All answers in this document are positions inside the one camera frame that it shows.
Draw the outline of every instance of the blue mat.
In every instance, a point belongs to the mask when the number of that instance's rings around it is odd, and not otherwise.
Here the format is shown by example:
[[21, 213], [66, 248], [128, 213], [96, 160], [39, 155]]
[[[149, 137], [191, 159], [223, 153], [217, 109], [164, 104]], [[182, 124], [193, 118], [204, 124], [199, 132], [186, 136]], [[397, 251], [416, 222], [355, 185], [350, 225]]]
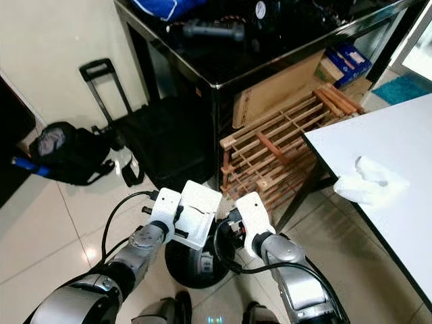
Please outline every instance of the blue mat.
[[378, 97], [387, 101], [390, 105], [403, 103], [404, 101], [427, 95], [429, 92], [417, 86], [410, 78], [400, 76], [378, 89], [372, 90]]

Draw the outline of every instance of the rolling suitcase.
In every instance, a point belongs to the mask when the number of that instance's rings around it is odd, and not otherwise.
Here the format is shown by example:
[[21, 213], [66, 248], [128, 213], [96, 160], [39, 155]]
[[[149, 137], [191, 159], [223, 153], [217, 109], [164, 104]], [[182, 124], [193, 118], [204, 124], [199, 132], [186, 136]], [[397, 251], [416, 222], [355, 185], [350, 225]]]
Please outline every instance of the rolling suitcase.
[[[110, 59], [87, 63], [80, 73], [108, 121], [106, 128], [94, 126], [93, 132], [105, 136], [115, 150], [128, 147], [138, 162], [138, 176], [130, 164], [122, 170], [128, 186], [141, 183], [144, 173], [156, 187], [177, 191], [187, 180], [202, 183], [211, 177], [213, 126], [197, 98], [168, 97], [133, 111]], [[113, 76], [128, 112], [117, 120], [110, 116], [93, 83], [107, 74]]]

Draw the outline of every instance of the black glass table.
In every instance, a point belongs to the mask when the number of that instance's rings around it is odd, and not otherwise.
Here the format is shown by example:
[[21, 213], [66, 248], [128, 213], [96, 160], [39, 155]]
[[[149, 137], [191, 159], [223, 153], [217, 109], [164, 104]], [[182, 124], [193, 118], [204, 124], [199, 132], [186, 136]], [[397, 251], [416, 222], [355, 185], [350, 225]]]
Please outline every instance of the black glass table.
[[115, 0], [132, 56], [138, 68], [149, 102], [160, 100], [149, 46], [169, 62], [173, 75], [193, 84], [195, 92], [208, 107], [213, 119], [214, 187], [219, 186], [221, 150], [219, 140], [232, 130], [234, 96], [286, 69], [302, 59], [348, 39], [356, 39], [395, 20], [402, 19], [391, 34], [367, 78], [376, 82], [388, 66], [391, 56], [415, 23], [427, 0], [358, 0], [350, 21], [312, 39], [293, 43], [270, 56], [254, 55], [241, 47], [221, 46], [220, 42], [185, 42], [167, 32], [169, 23], [136, 9], [130, 0]]

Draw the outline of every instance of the black strap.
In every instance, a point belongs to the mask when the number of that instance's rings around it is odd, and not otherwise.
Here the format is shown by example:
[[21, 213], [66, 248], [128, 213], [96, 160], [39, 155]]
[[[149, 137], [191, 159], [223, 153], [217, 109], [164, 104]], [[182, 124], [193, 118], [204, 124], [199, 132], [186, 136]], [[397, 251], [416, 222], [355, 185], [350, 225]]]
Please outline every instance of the black strap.
[[108, 160], [108, 161], [104, 162], [104, 164], [101, 164], [101, 166], [97, 169], [97, 173], [99, 173], [99, 175], [96, 176], [95, 178], [93, 178], [91, 181], [86, 182], [84, 184], [84, 186], [89, 186], [93, 182], [101, 179], [103, 176], [105, 176], [108, 173], [110, 173], [111, 171], [113, 171], [114, 166], [115, 166], [115, 163], [112, 160]]
[[142, 181], [144, 180], [144, 168], [140, 165], [140, 163], [138, 162], [138, 168], [139, 168], [139, 172], [138, 172], [138, 177], [135, 176], [134, 170], [132, 170], [131, 167], [132, 164], [132, 159], [130, 160], [130, 162], [125, 165], [123, 167], [123, 169], [121, 169], [121, 175], [123, 176], [124, 182], [126, 183], [126, 185], [128, 187], [132, 187], [135, 186], [137, 184], [141, 184]]

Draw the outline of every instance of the white wall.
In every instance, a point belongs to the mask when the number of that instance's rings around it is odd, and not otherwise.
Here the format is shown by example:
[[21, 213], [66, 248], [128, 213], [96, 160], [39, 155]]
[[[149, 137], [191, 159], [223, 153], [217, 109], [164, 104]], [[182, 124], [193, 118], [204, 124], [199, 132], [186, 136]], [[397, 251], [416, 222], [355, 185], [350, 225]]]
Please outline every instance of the white wall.
[[[78, 67], [110, 57], [131, 106], [146, 103], [112, 0], [0, 0], [0, 70], [47, 122], [106, 125]], [[126, 111], [100, 86], [113, 117]]]

